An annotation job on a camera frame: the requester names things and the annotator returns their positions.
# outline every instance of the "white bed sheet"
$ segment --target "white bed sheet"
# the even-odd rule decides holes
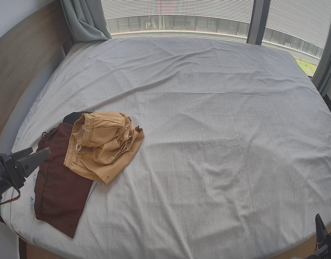
[[[286,52],[194,38],[78,44],[14,150],[81,110],[124,112],[145,139],[96,185],[74,239],[35,218],[31,175],[2,217],[34,245],[67,258],[268,258],[314,235],[317,213],[331,222],[331,114]]]

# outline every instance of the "wooden headboard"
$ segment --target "wooden headboard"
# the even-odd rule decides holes
[[[0,135],[31,80],[70,36],[56,0],[0,38]]]

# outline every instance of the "fabric fold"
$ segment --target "fabric fold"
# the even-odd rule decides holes
[[[108,185],[132,160],[143,138],[143,130],[126,114],[83,113],[74,123],[64,165]]]

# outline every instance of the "pile of clothes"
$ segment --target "pile of clothes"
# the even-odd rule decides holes
[[[73,238],[93,181],[108,185],[137,153],[144,132],[123,113],[73,112],[44,132],[38,151],[51,155],[39,166],[36,218]]]

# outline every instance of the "light blue fabric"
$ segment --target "light blue fabric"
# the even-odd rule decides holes
[[[100,0],[60,1],[75,42],[111,38]]]
[[[322,97],[324,97],[331,84],[331,25],[325,49],[312,82]]]

